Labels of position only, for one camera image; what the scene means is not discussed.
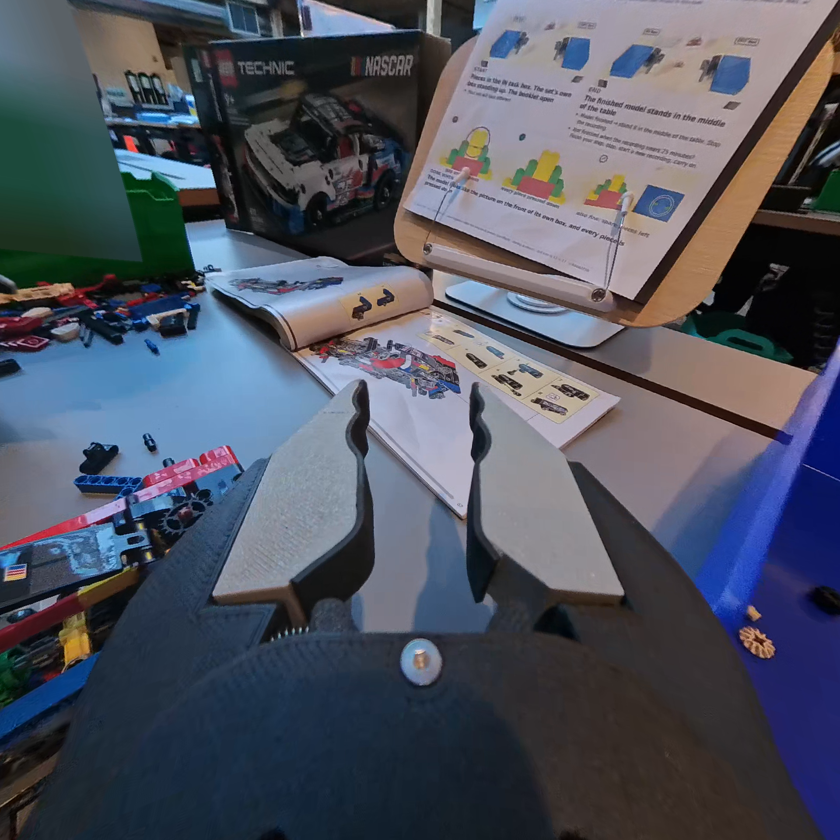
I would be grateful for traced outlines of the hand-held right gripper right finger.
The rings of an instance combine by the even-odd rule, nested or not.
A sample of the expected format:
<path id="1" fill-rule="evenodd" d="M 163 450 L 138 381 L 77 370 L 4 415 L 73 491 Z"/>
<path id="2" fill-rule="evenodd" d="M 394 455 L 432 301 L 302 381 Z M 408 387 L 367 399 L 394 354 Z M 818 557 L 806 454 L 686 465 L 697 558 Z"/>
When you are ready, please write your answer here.
<path id="1" fill-rule="evenodd" d="M 533 629 L 558 607 L 620 606 L 624 588 L 567 458 L 488 385 L 469 396 L 466 568 L 489 629 Z"/>

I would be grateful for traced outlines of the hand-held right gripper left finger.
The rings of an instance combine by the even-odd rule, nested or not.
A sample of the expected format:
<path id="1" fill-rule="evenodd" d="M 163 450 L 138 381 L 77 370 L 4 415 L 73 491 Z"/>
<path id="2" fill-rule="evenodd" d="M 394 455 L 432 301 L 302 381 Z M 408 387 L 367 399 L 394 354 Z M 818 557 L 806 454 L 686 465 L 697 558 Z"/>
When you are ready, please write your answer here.
<path id="1" fill-rule="evenodd" d="M 275 604 L 307 623 L 348 602 L 375 564 L 367 384 L 352 381 L 268 459 L 213 589 L 216 604 Z"/>

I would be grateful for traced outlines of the brick car chassis model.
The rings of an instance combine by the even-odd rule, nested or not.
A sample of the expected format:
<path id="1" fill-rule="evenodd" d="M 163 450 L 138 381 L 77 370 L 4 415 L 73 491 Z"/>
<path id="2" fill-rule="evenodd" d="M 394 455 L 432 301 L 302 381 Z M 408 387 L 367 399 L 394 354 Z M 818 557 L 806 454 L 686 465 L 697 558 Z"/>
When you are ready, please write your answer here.
<path id="1" fill-rule="evenodd" d="M 66 726 L 151 566 L 242 473 L 228 446 L 166 460 L 141 490 L 2 547 L 2 760 Z"/>

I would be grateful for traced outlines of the blue storage bin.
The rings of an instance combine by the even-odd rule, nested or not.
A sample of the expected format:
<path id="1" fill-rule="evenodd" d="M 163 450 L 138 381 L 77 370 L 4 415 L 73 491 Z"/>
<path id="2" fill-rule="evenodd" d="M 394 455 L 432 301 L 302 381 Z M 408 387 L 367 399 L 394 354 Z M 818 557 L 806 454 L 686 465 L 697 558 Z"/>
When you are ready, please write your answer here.
<path id="1" fill-rule="evenodd" d="M 815 586 L 839 588 L 838 348 L 757 460 L 696 584 L 733 638 L 806 810 L 838 838 L 839 618 L 810 600 Z M 744 626 L 773 641 L 772 659 L 741 646 Z"/>

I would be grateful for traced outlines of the building instruction booklet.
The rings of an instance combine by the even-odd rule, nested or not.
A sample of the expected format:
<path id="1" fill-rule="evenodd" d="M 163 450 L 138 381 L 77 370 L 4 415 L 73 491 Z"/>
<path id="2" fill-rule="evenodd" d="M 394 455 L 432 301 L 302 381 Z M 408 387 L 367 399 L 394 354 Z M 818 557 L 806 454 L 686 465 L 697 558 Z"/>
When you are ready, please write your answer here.
<path id="1" fill-rule="evenodd" d="M 473 384 L 487 385 L 556 448 L 620 402 L 433 310 L 433 284 L 415 268 L 317 257 L 212 272 L 206 280 L 268 321 L 330 394 L 366 382 L 373 434 L 460 518 L 473 469 Z"/>

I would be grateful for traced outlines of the green plastic crate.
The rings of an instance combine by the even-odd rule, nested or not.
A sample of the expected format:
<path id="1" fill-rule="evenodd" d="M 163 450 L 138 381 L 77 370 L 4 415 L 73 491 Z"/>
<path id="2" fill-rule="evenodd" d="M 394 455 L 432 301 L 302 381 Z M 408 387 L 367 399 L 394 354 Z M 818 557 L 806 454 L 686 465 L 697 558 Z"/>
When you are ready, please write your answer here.
<path id="1" fill-rule="evenodd" d="M 765 360 L 790 364 L 793 356 L 779 344 L 746 329 L 746 318 L 725 311 L 695 311 L 679 331 L 708 342 L 759 356 Z"/>

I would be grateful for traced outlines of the pile of loose bricks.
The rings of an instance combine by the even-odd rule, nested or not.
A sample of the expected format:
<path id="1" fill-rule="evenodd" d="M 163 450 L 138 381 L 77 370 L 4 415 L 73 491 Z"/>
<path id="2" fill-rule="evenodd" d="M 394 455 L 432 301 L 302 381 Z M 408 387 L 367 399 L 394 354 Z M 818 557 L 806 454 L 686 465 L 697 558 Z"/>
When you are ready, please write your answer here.
<path id="1" fill-rule="evenodd" d="M 106 275 L 97 285 L 75 288 L 70 283 L 39 283 L 18 288 L 2 277 L 2 377 L 20 372 L 18 354 L 34 354 L 56 343 L 79 342 L 89 349 L 94 340 L 120 346 L 139 334 L 158 347 L 196 329 L 200 296 L 207 272 L 118 280 Z"/>

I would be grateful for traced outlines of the green storage bin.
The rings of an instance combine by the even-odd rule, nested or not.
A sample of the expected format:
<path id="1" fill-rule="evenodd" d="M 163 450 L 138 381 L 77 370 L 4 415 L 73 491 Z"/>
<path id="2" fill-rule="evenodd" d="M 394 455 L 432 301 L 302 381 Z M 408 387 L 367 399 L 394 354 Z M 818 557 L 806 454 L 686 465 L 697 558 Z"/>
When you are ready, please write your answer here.
<path id="1" fill-rule="evenodd" d="M 193 256 L 175 185 L 157 173 L 146 179 L 128 172 L 121 177 L 138 235 L 140 261 L 3 249 L 2 276 L 18 288 L 36 287 L 39 283 L 70 283 L 81 288 L 97 285 L 106 275 L 114 275 L 118 280 L 142 280 L 192 274 Z"/>

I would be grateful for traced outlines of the toy car set box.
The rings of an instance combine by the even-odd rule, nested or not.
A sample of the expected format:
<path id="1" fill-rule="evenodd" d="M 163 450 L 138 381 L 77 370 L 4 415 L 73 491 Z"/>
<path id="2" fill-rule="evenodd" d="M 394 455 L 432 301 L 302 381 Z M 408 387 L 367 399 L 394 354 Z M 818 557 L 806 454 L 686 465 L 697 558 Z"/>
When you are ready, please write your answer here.
<path id="1" fill-rule="evenodd" d="M 183 47 L 227 228 L 380 265 L 447 38 L 420 30 Z"/>

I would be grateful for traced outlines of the printed instruction sheet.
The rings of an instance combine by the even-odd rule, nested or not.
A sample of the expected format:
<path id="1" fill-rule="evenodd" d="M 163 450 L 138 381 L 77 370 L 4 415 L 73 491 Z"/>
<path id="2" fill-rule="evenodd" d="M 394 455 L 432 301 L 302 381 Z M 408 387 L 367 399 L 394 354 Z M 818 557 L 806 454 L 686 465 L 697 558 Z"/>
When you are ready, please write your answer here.
<path id="1" fill-rule="evenodd" d="M 406 201 L 635 298 L 838 2 L 494 2 Z"/>

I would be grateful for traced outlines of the dark bottle trio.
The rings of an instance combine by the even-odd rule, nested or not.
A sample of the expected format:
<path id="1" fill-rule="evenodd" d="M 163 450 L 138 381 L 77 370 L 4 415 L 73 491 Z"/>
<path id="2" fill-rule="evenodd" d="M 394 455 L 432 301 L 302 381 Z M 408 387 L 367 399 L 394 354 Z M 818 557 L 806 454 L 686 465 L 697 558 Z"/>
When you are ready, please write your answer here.
<path id="1" fill-rule="evenodd" d="M 157 73 L 126 70 L 123 75 L 137 107 L 168 109 L 172 106 L 165 84 Z"/>

